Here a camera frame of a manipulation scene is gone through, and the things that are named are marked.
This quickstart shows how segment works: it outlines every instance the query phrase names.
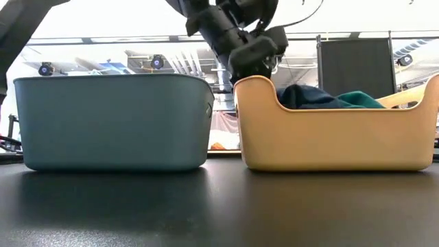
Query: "laundry basket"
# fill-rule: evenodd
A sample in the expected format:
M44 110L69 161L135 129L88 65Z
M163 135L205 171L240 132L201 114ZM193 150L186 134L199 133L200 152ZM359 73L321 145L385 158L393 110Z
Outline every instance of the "laundry basket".
M425 169L434 152L439 75L378 101L387 109L290 110L262 76L235 85L243 160L270 172ZM409 109L391 109L408 102Z
M214 96L200 78L20 78L15 89L31 169L174 172L206 161Z

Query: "fabric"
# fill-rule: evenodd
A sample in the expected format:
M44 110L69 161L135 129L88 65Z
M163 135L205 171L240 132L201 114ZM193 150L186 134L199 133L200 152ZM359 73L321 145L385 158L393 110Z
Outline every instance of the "fabric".
M288 109L385 108L361 91L334 97L316 87L297 84L279 89L277 97Z

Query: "metal frame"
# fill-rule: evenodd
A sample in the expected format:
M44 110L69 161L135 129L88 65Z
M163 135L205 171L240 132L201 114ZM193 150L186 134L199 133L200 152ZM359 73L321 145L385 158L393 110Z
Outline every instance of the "metal frame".
M372 40L372 39L387 39L388 40L388 46L389 46L389 52L390 52L390 64L391 64L391 70L392 70L392 81L393 81L393 93L397 92L397 86L396 86L396 73L394 68L394 56L393 56L393 46L392 46L392 32L388 31L388 37L387 38L358 38L358 35L355 35L354 37L345 38L345 39L336 39L337 41L341 40ZM322 37L321 35L318 35L315 39L317 42L317 64L318 64L318 87L319 89L324 90L323 87L323 65L322 65Z

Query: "teal plastic bin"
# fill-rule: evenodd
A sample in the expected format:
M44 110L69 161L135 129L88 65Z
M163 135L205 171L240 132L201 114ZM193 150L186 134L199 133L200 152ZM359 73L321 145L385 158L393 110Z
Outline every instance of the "teal plastic bin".
M34 170L182 171L206 161L214 96L180 74L14 81Z

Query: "beige plastic bin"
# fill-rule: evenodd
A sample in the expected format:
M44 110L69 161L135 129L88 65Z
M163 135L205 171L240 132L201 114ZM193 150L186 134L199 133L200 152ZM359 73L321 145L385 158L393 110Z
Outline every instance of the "beige plastic bin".
M378 101L387 109L290 110L262 76L235 85L241 151L270 172L425 169L434 152L439 75ZM391 109L408 102L410 109Z

